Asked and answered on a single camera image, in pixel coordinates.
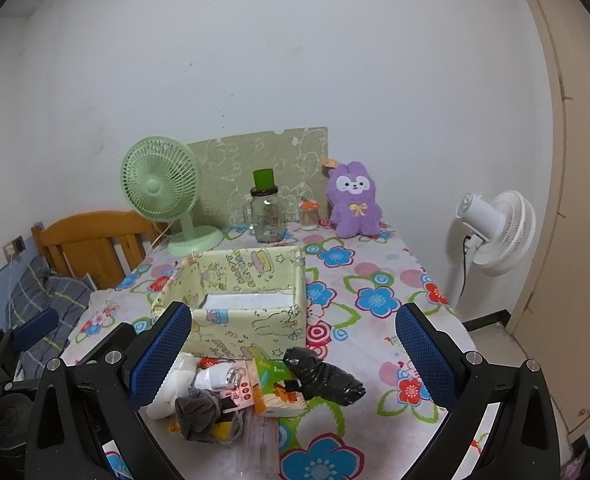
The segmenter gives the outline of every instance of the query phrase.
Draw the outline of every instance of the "yellow bow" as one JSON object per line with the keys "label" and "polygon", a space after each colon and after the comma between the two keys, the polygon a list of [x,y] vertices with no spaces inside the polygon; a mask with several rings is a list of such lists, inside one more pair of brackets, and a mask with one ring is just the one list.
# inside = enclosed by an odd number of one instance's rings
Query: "yellow bow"
{"label": "yellow bow", "polygon": [[364,213],[364,209],[368,209],[368,206],[366,204],[350,204],[350,207],[348,209],[354,211],[355,216],[366,216],[366,213]]}

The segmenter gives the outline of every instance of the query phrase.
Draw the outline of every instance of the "metal screw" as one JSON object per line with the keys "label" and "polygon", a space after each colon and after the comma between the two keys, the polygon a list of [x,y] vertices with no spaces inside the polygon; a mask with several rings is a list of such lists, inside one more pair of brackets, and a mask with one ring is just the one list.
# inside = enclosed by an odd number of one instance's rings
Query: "metal screw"
{"label": "metal screw", "polygon": [[104,359],[109,365],[113,365],[119,362],[119,360],[121,359],[121,352],[119,350],[113,350],[111,352],[108,352]]}
{"label": "metal screw", "polygon": [[539,366],[539,363],[534,359],[529,359],[526,361],[526,368],[528,368],[528,370],[531,372],[539,372],[541,370],[541,366]]}
{"label": "metal screw", "polygon": [[51,372],[53,372],[54,370],[57,370],[59,368],[60,364],[61,364],[61,361],[59,359],[57,359],[56,357],[53,357],[50,361],[48,361],[46,363],[46,368],[48,370],[50,370]]}
{"label": "metal screw", "polygon": [[468,352],[466,354],[466,361],[472,365],[480,365],[484,361],[484,358],[479,352]]}

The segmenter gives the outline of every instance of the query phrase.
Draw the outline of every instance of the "cardboard box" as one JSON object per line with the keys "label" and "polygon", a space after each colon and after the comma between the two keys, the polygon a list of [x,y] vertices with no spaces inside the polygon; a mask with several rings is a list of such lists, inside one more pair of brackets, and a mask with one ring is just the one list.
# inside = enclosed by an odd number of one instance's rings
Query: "cardboard box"
{"label": "cardboard box", "polygon": [[152,305],[190,307],[183,350],[198,357],[280,359],[306,345],[306,280],[299,247],[207,251],[179,264]]}
{"label": "cardboard box", "polygon": [[286,382],[296,379],[282,361],[257,357],[248,363],[248,375],[257,415],[292,417],[307,412],[302,393],[286,391]]}

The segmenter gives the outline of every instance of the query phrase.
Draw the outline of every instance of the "gray sock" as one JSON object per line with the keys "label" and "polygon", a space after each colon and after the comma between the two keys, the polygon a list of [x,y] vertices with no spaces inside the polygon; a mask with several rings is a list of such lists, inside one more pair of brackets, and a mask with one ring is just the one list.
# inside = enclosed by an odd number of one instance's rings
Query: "gray sock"
{"label": "gray sock", "polygon": [[191,387],[175,400],[175,415],[186,440],[211,441],[210,431],[221,415],[219,399],[209,390]]}

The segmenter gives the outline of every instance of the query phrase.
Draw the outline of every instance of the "door frame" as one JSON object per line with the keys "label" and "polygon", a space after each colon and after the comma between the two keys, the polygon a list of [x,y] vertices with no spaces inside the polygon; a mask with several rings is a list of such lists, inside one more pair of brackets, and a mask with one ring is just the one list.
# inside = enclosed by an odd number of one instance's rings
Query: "door frame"
{"label": "door frame", "polygon": [[[530,298],[536,289],[537,282],[542,274],[548,251],[552,244],[552,238],[556,227],[556,221],[559,213],[561,202],[562,188],[564,184],[564,168],[566,164],[566,104],[568,98],[564,92],[564,80],[560,61],[555,49],[555,41],[550,27],[550,22],[546,19],[546,10],[556,6],[555,0],[527,0],[530,10],[535,19],[540,40],[544,49],[546,65],[548,67],[548,77],[550,80],[550,89],[553,104],[553,163],[550,180],[550,189],[542,231],[539,243],[528,277],[524,283],[521,295],[515,305],[510,321],[506,327],[508,333],[513,334],[518,323],[528,308]],[[564,30],[556,30],[556,34],[565,34]],[[568,434],[570,442],[578,439],[587,430],[590,429],[590,415],[577,427]]]}
{"label": "door frame", "polygon": [[564,82],[562,80],[559,58],[555,50],[555,42],[550,24],[546,19],[542,0],[527,0],[527,2],[535,19],[539,39],[544,49],[548,80],[550,81],[550,93],[553,104],[553,163],[551,167],[550,187],[548,189],[548,202],[546,203],[539,242],[535,249],[526,282],[524,282],[515,308],[510,314],[510,321],[506,326],[506,331],[509,334],[515,332],[544,269],[559,215],[559,205],[562,199],[562,188],[564,184],[564,167],[566,165],[566,96],[564,95]]}

